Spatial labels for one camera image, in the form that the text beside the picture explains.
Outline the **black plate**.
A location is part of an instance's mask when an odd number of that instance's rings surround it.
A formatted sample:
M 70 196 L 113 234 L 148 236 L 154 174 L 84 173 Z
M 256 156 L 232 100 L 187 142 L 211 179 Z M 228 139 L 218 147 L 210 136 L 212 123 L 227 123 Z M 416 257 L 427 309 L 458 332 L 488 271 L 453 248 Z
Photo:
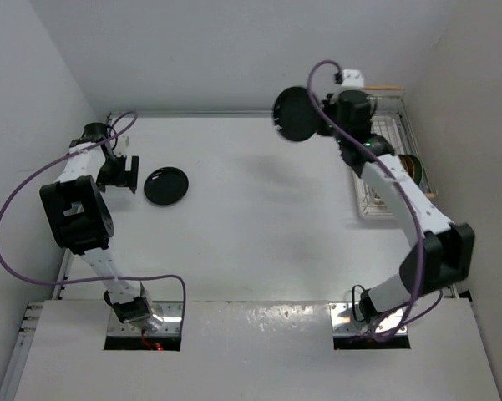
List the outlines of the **black plate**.
M 166 166 L 153 171 L 147 177 L 143 190 L 151 204 L 171 206 L 186 195 L 189 185 L 189 179 L 183 170 Z
M 291 142 L 310 139 L 320 128 L 322 118 L 314 108 L 306 87 L 283 90 L 272 107 L 277 133 Z

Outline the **yellow patterned plate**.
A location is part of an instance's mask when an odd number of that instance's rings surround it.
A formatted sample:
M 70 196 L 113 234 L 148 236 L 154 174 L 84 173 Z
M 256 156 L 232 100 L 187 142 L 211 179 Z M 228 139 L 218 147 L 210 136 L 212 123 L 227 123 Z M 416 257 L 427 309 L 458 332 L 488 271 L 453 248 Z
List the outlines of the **yellow patterned plate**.
M 398 158 L 401 161 L 403 168 L 406 170 L 410 178 L 413 180 L 413 155 L 399 155 Z

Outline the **blue green patterned plate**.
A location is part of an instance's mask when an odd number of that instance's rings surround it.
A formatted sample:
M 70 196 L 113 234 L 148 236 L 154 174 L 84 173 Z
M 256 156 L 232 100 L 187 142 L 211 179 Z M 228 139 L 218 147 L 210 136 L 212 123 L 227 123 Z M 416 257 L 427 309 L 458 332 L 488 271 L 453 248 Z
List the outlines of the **blue green patterned plate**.
M 423 179 L 423 165 L 417 156 L 412 156 L 413 161 L 413 180 L 417 186 L 421 185 Z

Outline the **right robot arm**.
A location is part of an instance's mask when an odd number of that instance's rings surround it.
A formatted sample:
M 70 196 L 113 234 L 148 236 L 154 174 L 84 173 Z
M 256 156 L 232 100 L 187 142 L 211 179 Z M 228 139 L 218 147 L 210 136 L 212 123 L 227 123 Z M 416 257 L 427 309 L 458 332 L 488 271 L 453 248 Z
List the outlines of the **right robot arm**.
M 343 161 L 377 193 L 411 246 L 397 274 L 363 291 L 355 312 L 366 324 L 465 280 L 475 242 L 473 228 L 442 213 L 408 175 L 388 140 L 373 133 L 373 115 L 370 96 L 354 89 L 327 96 L 321 109 Z

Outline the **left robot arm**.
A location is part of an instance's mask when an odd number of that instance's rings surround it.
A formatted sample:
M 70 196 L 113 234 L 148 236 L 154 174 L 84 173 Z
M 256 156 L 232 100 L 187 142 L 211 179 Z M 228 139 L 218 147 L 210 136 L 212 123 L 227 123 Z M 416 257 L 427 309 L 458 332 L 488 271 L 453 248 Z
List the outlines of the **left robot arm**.
M 143 333 L 153 333 L 162 325 L 154 303 L 141 280 L 127 279 L 110 249 L 114 223 L 102 193 L 108 186 L 137 190 L 139 157 L 131 158 L 126 169 L 125 155 L 116 155 L 109 126 L 86 124 L 80 138 L 68 149 L 70 158 L 62 174 L 40 188 L 48 223 L 57 244 L 83 259 L 105 286 L 104 300 L 123 324 Z

